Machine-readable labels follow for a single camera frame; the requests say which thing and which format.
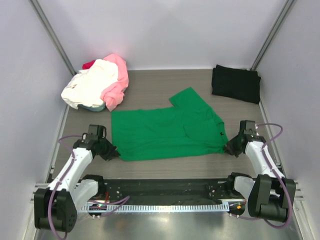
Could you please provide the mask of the green t-shirt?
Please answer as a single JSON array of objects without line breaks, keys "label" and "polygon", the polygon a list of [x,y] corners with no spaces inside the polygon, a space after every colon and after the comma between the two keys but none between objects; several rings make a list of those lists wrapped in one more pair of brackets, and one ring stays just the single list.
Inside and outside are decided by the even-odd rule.
[{"label": "green t-shirt", "polygon": [[224,121],[192,88],[169,99],[171,107],[114,111],[112,143],[127,162],[224,153]]}]

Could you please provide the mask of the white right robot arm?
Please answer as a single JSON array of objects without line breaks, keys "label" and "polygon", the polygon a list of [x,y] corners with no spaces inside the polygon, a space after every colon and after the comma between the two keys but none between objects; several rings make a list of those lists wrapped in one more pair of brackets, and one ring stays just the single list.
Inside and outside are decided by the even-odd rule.
[{"label": "white right robot arm", "polygon": [[258,134],[259,125],[252,120],[242,120],[239,132],[224,146],[225,153],[238,157],[245,154],[251,161],[256,177],[233,172],[228,177],[225,191],[231,198],[240,194],[245,199],[243,213],[229,215],[244,220],[264,220],[275,228],[286,227],[292,220],[296,193],[294,180],[286,178],[273,161],[268,141]]}]

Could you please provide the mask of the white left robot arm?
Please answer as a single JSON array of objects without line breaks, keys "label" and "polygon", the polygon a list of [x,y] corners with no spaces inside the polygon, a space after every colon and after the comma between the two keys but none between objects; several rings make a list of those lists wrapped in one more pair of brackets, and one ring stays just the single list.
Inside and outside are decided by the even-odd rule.
[{"label": "white left robot arm", "polygon": [[102,199],[107,192],[101,175],[84,170],[96,156],[109,161],[119,156],[116,146],[107,139],[103,125],[91,124],[68,146],[69,159],[46,188],[38,188],[33,197],[34,226],[39,230],[69,233],[74,228],[81,208],[91,199]]}]

